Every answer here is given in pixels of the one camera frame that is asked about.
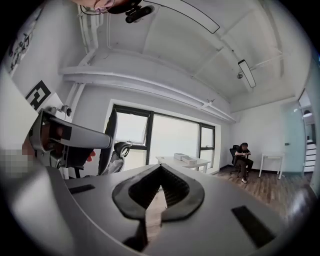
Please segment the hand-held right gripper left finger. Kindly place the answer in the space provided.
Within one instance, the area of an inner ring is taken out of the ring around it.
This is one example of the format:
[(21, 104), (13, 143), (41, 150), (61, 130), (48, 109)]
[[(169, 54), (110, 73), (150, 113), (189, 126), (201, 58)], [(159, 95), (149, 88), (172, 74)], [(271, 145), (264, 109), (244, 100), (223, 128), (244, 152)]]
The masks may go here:
[(123, 216), (113, 201), (112, 193), (117, 184), (151, 167), (146, 165), (108, 175), (68, 179), (65, 184), (68, 189), (93, 186), (72, 196), (100, 228), (123, 245), (142, 252), (148, 245), (146, 220), (140, 221)]

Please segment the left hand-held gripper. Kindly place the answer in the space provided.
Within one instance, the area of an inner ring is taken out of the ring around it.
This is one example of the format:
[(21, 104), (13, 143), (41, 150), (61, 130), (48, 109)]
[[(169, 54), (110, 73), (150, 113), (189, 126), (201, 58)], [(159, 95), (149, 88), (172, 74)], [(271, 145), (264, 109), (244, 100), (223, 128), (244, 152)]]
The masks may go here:
[(85, 149), (108, 149), (111, 136), (71, 123), (72, 109), (40, 81), (23, 96), (0, 75), (0, 166), (80, 168)]

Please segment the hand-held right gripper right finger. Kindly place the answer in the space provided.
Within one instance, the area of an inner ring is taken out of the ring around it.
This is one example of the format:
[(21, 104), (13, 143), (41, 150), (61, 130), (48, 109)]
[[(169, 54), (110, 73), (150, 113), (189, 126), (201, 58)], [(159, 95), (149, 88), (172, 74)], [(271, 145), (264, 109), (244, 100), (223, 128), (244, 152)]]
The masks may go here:
[(159, 255), (249, 256), (255, 253), (257, 246), (232, 212), (242, 206), (275, 237), (285, 230), (285, 222), (275, 211), (237, 184), (183, 167), (176, 170), (201, 183), (204, 201), (189, 218), (162, 224)]

